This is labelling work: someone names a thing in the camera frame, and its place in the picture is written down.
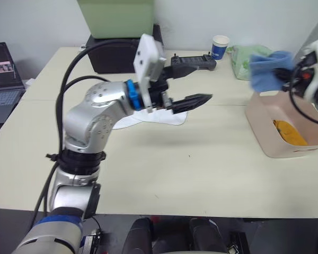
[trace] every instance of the black handheld controller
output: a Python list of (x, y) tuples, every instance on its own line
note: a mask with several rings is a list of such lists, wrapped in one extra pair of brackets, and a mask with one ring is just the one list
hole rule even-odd
[(212, 58), (210, 52), (208, 55), (202, 55), (200, 57), (179, 57), (174, 54), (171, 58), (171, 65), (187, 64), (197, 67), (199, 70), (214, 70), (217, 62)]

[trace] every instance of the laptop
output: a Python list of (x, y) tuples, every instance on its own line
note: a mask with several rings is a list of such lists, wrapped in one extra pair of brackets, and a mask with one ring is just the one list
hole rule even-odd
[(25, 92), (5, 42), (0, 42), (0, 123), (4, 123)]

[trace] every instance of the white towel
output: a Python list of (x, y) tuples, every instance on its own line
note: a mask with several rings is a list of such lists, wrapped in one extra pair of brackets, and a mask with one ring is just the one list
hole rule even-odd
[(140, 122), (153, 122), (153, 123), (167, 123), (173, 125), (180, 125), (185, 122), (187, 118), (187, 112), (179, 114), (173, 114), (172, 110), (156, 110), (153, 109), (152, 113), (148, 113), (147, 110), (135, 111), (133, 115), (124, 117), (118, 121), (113, 129), (122, 129)]

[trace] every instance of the pink plastic bin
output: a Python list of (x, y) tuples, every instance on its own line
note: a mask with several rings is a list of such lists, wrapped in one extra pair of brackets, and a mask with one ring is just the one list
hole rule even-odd
[[(318, 111), (309, 102), (295, 97), (297, 105), (318, 120)], [(299, 157), (318, 149), (318, 124), (301, 116), (292, 106), (288, 93), (273, 96), (254, 93), (245, 110), (251, 128), (264, 153), (272, 158)], [(308, 146), (294, 146), (282, 139), (273, 120), (283, 120), (297, 129)]]

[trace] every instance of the blue joint ring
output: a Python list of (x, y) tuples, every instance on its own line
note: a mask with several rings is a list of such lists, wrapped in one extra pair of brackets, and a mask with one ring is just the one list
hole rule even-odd
[(134, 86), (134, 83), (131, 79), (127, 80), (126, 82), (127, 87), (128, 87), (128, 97), (133, 103), (133, 107), (136, 111), (140, 111), (142, 108), (140, 106), (140, 101), (139, 101), (139, 95), (137, 93), (137, 90)]
[(34, 226), (42, 223), (47, 222), (54, 222), (54, 221), (64, 221), (64, 222), (70, 222), (75, 225), (77, 225), (81, 231), (83, 231), (83, 225), (80, 217), (72, 216), (72, 215), (51, 215), (44, 217), (39, 222), (37, 222)]

